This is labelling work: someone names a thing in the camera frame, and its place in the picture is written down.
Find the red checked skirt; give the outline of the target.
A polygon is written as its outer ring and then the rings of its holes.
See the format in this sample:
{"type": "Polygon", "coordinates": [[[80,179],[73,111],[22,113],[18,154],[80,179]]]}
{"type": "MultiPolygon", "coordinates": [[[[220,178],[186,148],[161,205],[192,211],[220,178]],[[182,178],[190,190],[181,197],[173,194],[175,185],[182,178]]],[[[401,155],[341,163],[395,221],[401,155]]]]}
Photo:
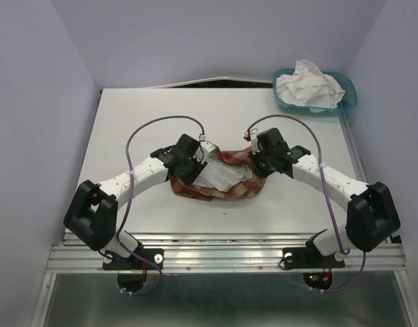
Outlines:
{"type": "Polygon", "coordinates": [[[262,191],[267,179],[256,175],[250,151],[250,147],[240,151],[216,149],[211,156],[214,167],[207,166],[191,185],[171,179],[171,190],[177,196],[204,201],[253,198],[262,191]]]}

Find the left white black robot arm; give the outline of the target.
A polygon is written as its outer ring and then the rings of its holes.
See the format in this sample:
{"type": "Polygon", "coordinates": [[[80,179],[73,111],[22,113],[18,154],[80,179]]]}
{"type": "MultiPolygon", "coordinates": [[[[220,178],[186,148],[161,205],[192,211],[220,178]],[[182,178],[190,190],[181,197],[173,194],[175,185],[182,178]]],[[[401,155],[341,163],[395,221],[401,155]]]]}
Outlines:
{"type": "Polygon", "coordinates": [[[183,134],[176,144],[152,152],[128,171],[99,183],[82,182],[63,219],[64,226],[91,250],[109,251],[126,268],[142,261],[141,243],[117,226],[119,210],[142,192],[172,178],[191,185],[207,165],[214,145],[183,134]]]}

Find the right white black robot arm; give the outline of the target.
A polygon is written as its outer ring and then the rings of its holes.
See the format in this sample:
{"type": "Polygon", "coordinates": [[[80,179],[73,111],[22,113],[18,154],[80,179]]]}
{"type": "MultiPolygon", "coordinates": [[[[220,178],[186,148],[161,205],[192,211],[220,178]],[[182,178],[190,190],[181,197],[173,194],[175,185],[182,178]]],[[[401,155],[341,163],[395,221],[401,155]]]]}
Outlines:
{"type": "Polygon", "coordinates": [[[302,146],[289,147],[276,128],[262,132],[253,129],[245,139],[251,144],[249,157],[259,177],[266,178],[274,172],[285,174],[321,192],[328,202],[335,202],[346,213],[345,224],[313,235],[304,247],[291,252],[294,259],[304,258],[308,264],[319,266],[330,255],[344,250],[370,252],[400,229],[400,219],[385,184],[355,180],[319,162],[302,146]]]}

